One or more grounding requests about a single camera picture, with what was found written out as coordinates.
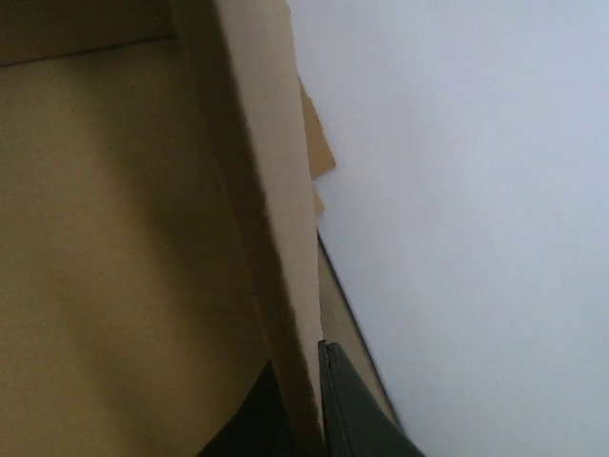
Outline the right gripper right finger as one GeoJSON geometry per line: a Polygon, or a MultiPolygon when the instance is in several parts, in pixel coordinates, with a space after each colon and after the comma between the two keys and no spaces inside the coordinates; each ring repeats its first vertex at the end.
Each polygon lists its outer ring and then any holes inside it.
{"type": "Polygon", "coordinates": [[[324,437],[330,456],[423,457],[383,413],[337,343],[318,343],[324,437]]]}

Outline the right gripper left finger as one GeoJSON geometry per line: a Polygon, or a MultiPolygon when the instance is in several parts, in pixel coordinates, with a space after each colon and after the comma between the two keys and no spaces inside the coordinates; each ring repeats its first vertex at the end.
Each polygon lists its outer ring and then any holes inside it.
{"type": "Polygon", "coordinates": [[[198,453],[201,457],[290,455],[290,430],[271,363],[267,363],[235,415],[198,453]]]}

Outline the cardboard box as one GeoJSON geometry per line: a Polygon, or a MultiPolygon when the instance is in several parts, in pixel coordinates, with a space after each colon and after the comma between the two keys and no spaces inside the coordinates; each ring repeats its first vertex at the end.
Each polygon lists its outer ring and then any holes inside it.
{"type": "Polygon", "coordinates": [[[265,366],[324,453],[284,1],[1,5],[1,452],[193,456],[265,366]]]}

